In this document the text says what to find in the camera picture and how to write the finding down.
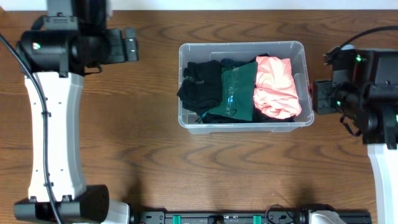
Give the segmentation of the pink salmon garment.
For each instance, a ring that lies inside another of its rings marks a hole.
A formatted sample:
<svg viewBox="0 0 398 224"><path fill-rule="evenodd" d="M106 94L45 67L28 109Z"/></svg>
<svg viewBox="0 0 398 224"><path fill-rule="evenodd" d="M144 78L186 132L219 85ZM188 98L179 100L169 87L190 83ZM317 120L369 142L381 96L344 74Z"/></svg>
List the pink salmon garment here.
<svg viewBox="0 0 398 224"><path fill-rule="evenodd" d="M254 106L262 114L287 119L302 112L289 58L257 56Z"/></svg>

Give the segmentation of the dark green cloth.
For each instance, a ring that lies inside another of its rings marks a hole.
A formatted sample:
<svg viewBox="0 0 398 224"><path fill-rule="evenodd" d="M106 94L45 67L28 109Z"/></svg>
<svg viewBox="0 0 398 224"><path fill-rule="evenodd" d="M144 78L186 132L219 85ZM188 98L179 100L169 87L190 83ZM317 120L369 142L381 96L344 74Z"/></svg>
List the dark green cloth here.
<svg viewBox="0 0 398 224"><path fill-rule="evenodd" d="M222 71L222 101L201 116L202 123L248 123L253 120L254 88L258 63L255 61Z"/></svg>

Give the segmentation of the clear plastic storage bin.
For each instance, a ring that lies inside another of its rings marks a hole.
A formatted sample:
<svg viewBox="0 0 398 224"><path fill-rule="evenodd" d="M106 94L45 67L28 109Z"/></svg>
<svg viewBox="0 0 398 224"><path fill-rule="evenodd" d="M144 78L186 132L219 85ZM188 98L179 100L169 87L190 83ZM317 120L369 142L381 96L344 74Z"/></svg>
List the clear plastic storage bin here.
<svg viewBox="0 0 398 224"><path fill-rule="evenodd" d="M309 94L309 78L305 48L296 40L280 42L230 42L230 43L185 43L180 46L178 84L183 82L183 70L188 62L221 61L230 58L235 61L247 62L260 54L269 54L280 59L289 58L292 65L292 75L299 97L302 112L289 123L227 123L203 124L199 116L178 102L178 122L192 134L208 134L215 132L251 132L264 131L288 133L297 128L310 126L315 115Z"/></svg>

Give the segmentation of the black garment with band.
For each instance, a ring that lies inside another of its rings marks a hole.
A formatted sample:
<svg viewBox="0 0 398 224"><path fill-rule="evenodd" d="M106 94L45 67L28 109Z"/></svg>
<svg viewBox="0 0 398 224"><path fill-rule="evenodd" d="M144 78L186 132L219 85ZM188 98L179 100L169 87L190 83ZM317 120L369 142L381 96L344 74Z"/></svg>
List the black garment with band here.
<svg viewBox="0 0 398 224"><path fill-rule="evenodd" d="M236 67L243 66L243 65L247 64L247 62L236 61L236 60L233 60L230 58L224 58L221 60L220 64L222 66L222 71L225 71L225 70L231 70Z"/></svg>

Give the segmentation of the black cloth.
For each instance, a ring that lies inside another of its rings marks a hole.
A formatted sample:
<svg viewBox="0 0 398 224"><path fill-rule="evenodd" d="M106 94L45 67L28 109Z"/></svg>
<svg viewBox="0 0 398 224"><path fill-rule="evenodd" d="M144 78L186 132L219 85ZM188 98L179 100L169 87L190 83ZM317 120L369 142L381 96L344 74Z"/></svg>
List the black cloth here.
<svg viewBox="0 0 398 224"><path fill-rule="evenodd" d="M222 101L221 64L216 60L188 62L177 92L184 109L201 116Z"/></svg>

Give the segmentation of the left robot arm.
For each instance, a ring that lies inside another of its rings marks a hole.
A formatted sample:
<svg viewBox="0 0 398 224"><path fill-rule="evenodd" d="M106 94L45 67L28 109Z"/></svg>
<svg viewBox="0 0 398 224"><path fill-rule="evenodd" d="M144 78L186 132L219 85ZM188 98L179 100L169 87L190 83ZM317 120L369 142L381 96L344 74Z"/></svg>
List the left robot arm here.
<svg viewBox="0 0 398 224"><path fill-rule="evenodd" d="M85 68L137 60L136 31L93 27L29 30L15 52L25 70L33 137L28 196L14 215L32 223L133 223L129 204L88 185L80 159L79 114Z"/></svg>

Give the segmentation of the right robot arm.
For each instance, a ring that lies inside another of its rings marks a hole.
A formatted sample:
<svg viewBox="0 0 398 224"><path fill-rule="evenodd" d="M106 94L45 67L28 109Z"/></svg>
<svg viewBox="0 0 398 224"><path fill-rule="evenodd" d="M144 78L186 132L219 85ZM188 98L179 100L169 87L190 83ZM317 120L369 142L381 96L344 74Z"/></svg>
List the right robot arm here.
<svg viewBox="0 0 398 224"><path fill-rule="evenodd" d="M319 115L339 113L340 123L361 137L371 161L376 188L377 221L397 223L397 100L372 98L377 86L367 82L312 85L313 110Z"/></svg>

